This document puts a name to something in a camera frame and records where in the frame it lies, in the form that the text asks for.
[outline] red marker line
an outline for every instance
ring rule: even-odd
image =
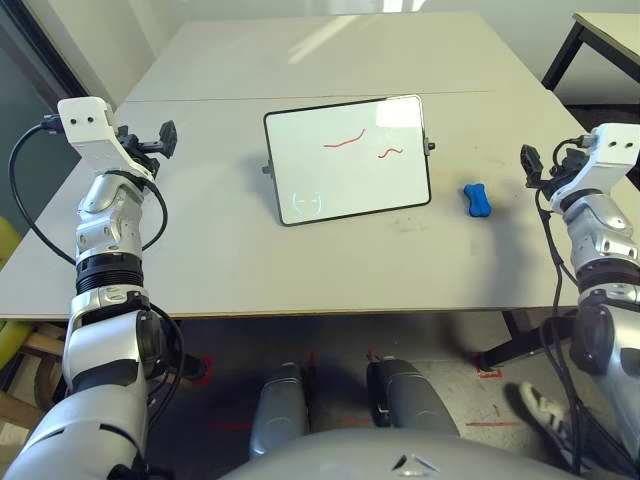
[[[358,135],[356,138],[352,138],[351,140],[345,140],[342,143],[336,143],[335,145],[324,145],[325,147],[329,147],[329,148],[336,148],[336,147],[342,147],[343,145],[346,145],[347,143],[353,143],[353,142],[357,142],[358,140],[360,140],[362,138],[362,135],[364,135],[364,128],[362,129],[362,132],[360,132],[360,135]]]
[[[387,153],[389,152],[396,152],[396,153],[402,153],[402,149],[398,150],[397,148],[387,148],[387,151],[384,152],[382,155],[378,155],[378,158],[384,158],[387,156]]]
[[[470,422],[467,427],[517,427],[520,422]]]

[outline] silver robot arm segment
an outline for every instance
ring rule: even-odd
[[[640,262],[633,226],[611,189],[635,164],[640,126],[603,124],[575,142],[567,158],[540,180],[542,164],[523,146],[527,186],[540,188],[562,215],[572,242],[580,296],[571,358],[591,374],[616,416],[631,457],[640,458]]]
[[[147,379],[167,368],[168,348],[143,286],[139,224],[159,167],[146,153],[171,156],[175,127],[142,144],[115,128],[102,99],[62,100],[58,110],[67,140],[99,173],[78,207],[77,295],[62,362],[69,394],[5,478],[146,478]]]

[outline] black cable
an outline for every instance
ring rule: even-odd
[[[569,271],[569,269],[564,264],[564,262],[562,262],[562,264],[560,265],[560,268],[562,269],[564,274],[567,276],[567,278],[569,280],[571,280],[571,283],[573,283],[577,287],[578,286],[578,281],[576,280],[576,277],[573,276],[573,274]]]
[[[185,357],[184,336],[182,335],[182,330],[180,330],[178,324],[164,310],[154,305],[153,303],[151,304],[151,310],[160,315],[160,317],[162,317],[162,319],[167,322],[167,324],[171,327],[176,335],[176,341],[178,343],[178,366],[176,367],[176,373],[173,377],[173,382],[171,383],[167,394],[162,398],[160,404],[158,405],[158,408],[151,415],[151,418],[149,420],[149,430],[151,430],[157,424],[160,416],[164,413],[167,406],[169,405],[169,402],[174,397],[176,391],[178,390],[178,387],[180,386],[180,379],[182,378],[182,373],[184,372]]]
[[[64,253],[59,247],[57,247],[36,226],[36,222],[33,221],[33,219],[31,218],[31,215],[29,215],[29,212],[27,212],[27,209],[25,208],[24,203],[22,203],[22,198],[20,198],[20,194],[18,193],[18,187],[16,185],[15,169],[16,169],[16,160],[18,159],[18,153],[20,153],[20,149],[24,146],[27,140],[29,140],[29,138],[31,138],[33,135],[35,135],[36,133],[44,129],[45,128],[40,124],[34,125],[29,130],[27,130],[22,135],[22,137],[20,137],[20,139],[16,142],[16,144],[11,149],[11,153],[9,154],[9,165],[8,165],[9,185],[11,187],[11,193],[13,195],[13,199],[16,201],[16,205],[18,206],[18,210],[20,210],[22,217],[27,222],[29,227],[31,227],[31,230],[33,230],[33,233],[35,233],[38,236],[38,238],[42,240],[44,244],[53,251],[53,253],[55,253],[56,255],[58,255],[60,258],[70,263],[71,265],[75,265],[76,264],[75,260],[71,258],[69,255],[67,255],[66,253]]]
[[[558,153],[560,153],[560,149],[562,147],[564,147],[565,145],[577,145],[578,142],[580,142],[579,138],[567,138],[566,140],[563,140],[558,145],[556,145],[556,148],[553,149],[553,164],[556,167],[560,166],[560,164],[558,163]]]
[[[551,214],[547,210],[543,210],[540,206],[540,190],[536,191],[535,195],[535,203],[536,208],[538,209],[538,215],[540,216],[540,220],[542,221],[542,226],[544,228],[545,238],[547,240],[547,244],[549,246],[549,252],[551,253],[551,258],[553,259],[553,263],[556,269],[556,290],[553,295],[553,309],[552,309],[552,317],[557,318],[558,316],[558,305],[560,303],[560,293],[562,292],[562,271],[560,269],[560,265],[564,262],[562,257],[558,253],[558,250],[553,242],[553,236],[551,235],[551,226],[549,225],[549,220],[551,219]],[[540,341],[544,348],[545,355],[549,359],[551,366],[556,372],[560,383],[564,389],[564,393],[567,397],[567,401],[569,402],[569,414],[571,417],[571,434],[572,434],[572,443],[573,443],[573,451],[572,451],[572,461],[571,461],[571,472],[574,475],[580,475],[580,466],[582,463],[582,445],[581,445],[581,435],[580,435],[580,421],[578,417],[578,395],[575,390],[575,386],[571,379],[571,374],[567,367],[567,364],[564,359],[564,355],[562,354],[560,339],[558,338],[558,331],[556,325],[551,323],[551,332],[553,337],[553,342],[556,347],[556,355],[558,356],[558,360],[556,361],[553,358],[551,353],[551,349],[547,344],[546,337],[544,334],[544,330],[546,327],[546,323],[550,319],[547,318],[542,326],[540,327]]]
[[[147,395],[147,397],[149,399],[151,399],[151,397],[153,397],[156,393],[158,393],[160,390],[162,390],[162,387],[164,387],[167,384],[167,380],[169,380],[169,369],[168,368],[164,371],[164,375],[162,376],[162,379],[160,380],[158,385],[156,385],[153,388],[153,390],[151,390],[149,392],[149,395]]]
[[[33,218],[31,218],[31,215],[29,214],[29,212],[27,211],[26,207],[24,206],[24,203],[22,202],[22,198],[20,197],[20,193],[18,192],[18,187],[17,187],[17,183],[16,183],[16,173],[15,173],[15,168],[16,168],[16,163],[17,163],[17,159],[18,159],[18,153],[20,153],[20,150],[22,149],[22,147],[24,146],[24,144],[27,142],[27,140],[29,140],[29,138],[31,138],[33,135],[35,135],[36,133],[43,131],[43,130],[49,130],[49,131],[56,131],[58,133],[62,132],[62,124],[60,123],[60,117],[57,115],[47,115],[45,117],[45,120],[43,120],[42,123],[38,124],[38,125],[34,125],[33,127],[31,127],[29,130],[27,130],[22,137],[20,137],[20,139],[16,142],[16,144],[13,146],[13,148],[11,149],[11,153],[9,155],[9,163],[8,163],[8,173],[9,173],[9,185],[11,187],[11,193],[13,195],[13,198],[16,202],[16,205],[18,206],[18,210],[20,210],[20,213],[22,214],[22,217],[24,218],[24,220],[27,222],[27,224],[29,225],[29,227],[31,228],[31,230],[33,230],[33,232],[38,236],[38,238],[40,240],[42,240],[42,242],[51,249],[51,251],[53,251],[56,255],[58,255],[60,258],[62,258],[63,260],[65,260],[67,263],[70,263],[71,265],[75,265],[76,262],[75,260],[67,255],[64,251],[62,251],[62,249],[60,249],[56,244],[54,244],[51,240],[49,240],[49,238],[47,238],[47,236],[38,228],[38,226],[36,225],[35,221],[33,220]],[[149,240],[143,247],[142,250],[146,250],[148,249],[151,245],[153,245],[154,243],[156,243],[158,241],[158,239],[162,236],[162,234],[164,233],[165,229],[167,228],[167,223],[168,223],[168,219],[169,219],[169,213],[167,211],[167,204],[164,201],[164,198],[162,197],[162,194],[160,193],[160,190],[158,190],[158,187],[151,182],[150,180],[148,180],[147,178],[144,177],[136,177],[128,172],[124,172],[121,170],[111,170],[105,173],[109,173],[109,174],[113,174],[113,175],[119,175],[122,177],[127,178],[128,180],[130,180],[131,182],[133,182],[134,184],[138,184],[139,182],[142,182],[142,184],[147,187],[156,197],[156,199],[158,200],[158,203],[160,204],[160,208],[162,209],[162,224],[160,225],[160,229],[156,232],[156,234],[153,236],[153,238],[151,240]]]

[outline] white shoe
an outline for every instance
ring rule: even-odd
[[[518,390],[531,416],[549,434],[562,457],[571,465],[573,443],[568,410],[561,403],[542,396],[529,382],[521,383]],[[581,473],[589,472],[593,465],[593,461],[582,455]]]

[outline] blue eraser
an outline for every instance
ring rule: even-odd
[[[488,217],[491,215],[491,205],[484,193],[484,184],[465,185],[464,194],[469,197],[469,215],[472,217]]]

